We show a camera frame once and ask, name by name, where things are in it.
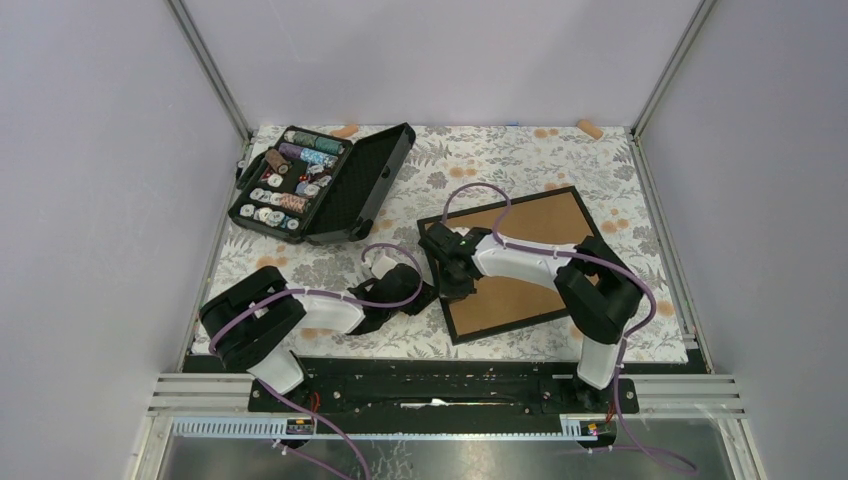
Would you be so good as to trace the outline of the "brown cardboard backing board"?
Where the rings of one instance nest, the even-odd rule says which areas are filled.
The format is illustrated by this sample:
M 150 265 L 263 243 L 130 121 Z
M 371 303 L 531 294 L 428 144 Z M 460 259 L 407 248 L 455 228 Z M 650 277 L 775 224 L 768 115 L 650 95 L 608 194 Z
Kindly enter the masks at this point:
M 570 186 L 514 199 L 499 233 L 546 244 L 577 244 L 600 231 L 577 190 Z M 464 300 L 440 302 L 455 344 L 534 326 L 567 315 L 559 294 L 504 277 L 486 277 Z

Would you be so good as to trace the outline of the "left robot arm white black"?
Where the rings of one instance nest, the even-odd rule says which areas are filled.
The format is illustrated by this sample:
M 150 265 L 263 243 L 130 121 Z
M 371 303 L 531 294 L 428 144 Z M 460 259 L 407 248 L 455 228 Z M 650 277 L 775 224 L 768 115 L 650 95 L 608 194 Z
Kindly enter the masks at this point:
M 249 373 L 269 385 L 285 410 L 301 409 L 311 387 L 299 358 L 284 346 L 287 336 L 303 329 L 369 334 L 399 313 L 420 313 L 437 297 L 415 262 L 380 253 L 363 266 L 365 281 L 344 292 L 296 286 L 275 267 L 255 271 L 200 308 L 210 353 L 227 372 Z

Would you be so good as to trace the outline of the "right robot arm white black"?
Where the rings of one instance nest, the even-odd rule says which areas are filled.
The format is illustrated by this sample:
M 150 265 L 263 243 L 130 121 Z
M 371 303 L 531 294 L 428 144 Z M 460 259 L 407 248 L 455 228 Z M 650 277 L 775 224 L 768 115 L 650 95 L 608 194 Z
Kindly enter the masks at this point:
M 544 244 L 474 227 L 436 222 L 419 245 L 436 262 L 440 297 L 464 300 L 484 278 L 507 278 L 557 293 L 583 334 L 573 386 L 575 402 L 597 412 L 613 398 L 625 328 L 649 288 L 599 237 L 578 244 Z

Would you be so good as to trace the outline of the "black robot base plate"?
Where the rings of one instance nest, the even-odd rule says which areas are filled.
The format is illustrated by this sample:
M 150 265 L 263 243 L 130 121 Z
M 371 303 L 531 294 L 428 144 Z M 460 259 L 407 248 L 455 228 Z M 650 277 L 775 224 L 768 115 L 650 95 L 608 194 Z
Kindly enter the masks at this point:
M 551 431 L 560 414 L 613 413 L 612 390 L 576 378 L 574 362 L 305 357 L 289 399 L 342 430 Z

